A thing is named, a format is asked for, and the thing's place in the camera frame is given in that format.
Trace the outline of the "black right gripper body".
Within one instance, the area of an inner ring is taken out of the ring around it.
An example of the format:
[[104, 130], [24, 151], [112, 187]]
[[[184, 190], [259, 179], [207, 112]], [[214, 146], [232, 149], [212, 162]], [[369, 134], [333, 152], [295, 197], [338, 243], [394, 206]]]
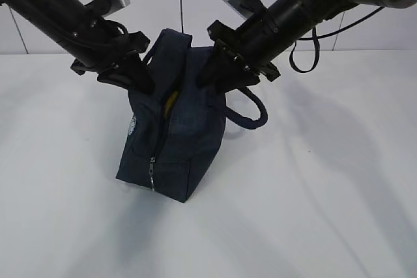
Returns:
[[209, 65], [219, 66], [224, 63], [226, 66], [236, 66], [239, 70], [255, 76], [265, 76], [268, 81], [275, 81], [281, 76], [271, 61], [261, 61], [258, 56], [250, 56], [236, 30], [216, 20], [207, 28], [207, 33], [214, 42]]

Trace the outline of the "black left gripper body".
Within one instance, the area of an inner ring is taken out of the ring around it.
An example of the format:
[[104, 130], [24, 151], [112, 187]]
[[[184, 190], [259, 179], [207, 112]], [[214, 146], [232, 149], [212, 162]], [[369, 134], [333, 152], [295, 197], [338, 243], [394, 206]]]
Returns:
[[115, 38], [114, 44], [106, 52], [99, 53], [98, 60], [93, 61], [92, 65], [86, 65], [75, 59], [70, 68], [78, 75], [83, 75], [85, 72], [103, 72], [131, 53], [145, 52], [150, 44], [150, 39], [141, 31], [138, 31], [118, 36]]

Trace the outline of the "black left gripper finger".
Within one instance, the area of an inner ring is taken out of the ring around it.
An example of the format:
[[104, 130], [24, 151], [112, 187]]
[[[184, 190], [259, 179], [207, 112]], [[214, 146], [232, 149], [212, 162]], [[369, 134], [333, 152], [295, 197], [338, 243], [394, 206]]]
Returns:
[[148, 73], [147, 66], [136, 53], [129, 54], [126, 58], [127, 73], [133, 89], [142, 93], [153, 93], [155, 84]]
[[136, 87], [136, 82], [133, 77], [122, 71], [102, 72], [98, 75], [97, 81], [99, 83], [113, 85], [126, 90]]

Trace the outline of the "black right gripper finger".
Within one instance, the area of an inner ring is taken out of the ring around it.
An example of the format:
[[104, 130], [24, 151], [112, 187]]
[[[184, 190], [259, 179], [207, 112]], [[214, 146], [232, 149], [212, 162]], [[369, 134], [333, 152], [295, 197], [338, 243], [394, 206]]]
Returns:
[[217, 80], [215, 87], [217, 93], [227, 93], [259, 83], [259, 76], [251, 71], [238, 71]]
[[212, 48], [211, 54], [205, 65], [197, 76], [196, 83], [198, 87], [214, 85], [222, 77], [222, 68], [225, 62], [225, 55], [219, 46]]

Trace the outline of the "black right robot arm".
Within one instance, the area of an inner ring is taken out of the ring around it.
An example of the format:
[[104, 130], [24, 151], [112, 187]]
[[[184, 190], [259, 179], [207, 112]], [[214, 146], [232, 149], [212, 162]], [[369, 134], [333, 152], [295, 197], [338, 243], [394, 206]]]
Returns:
[[220, 21], [208, 28], [212, 55], [197, 77], [197, 85], [214, 85], [219, 92], [269, 81], [280, 73], [272, 60], [316, 26], [358, 5], [409, 8], [416, 0], [277, 0], [269, 7], [260, 0], [223, 0], [244, 18], [231, 29]]

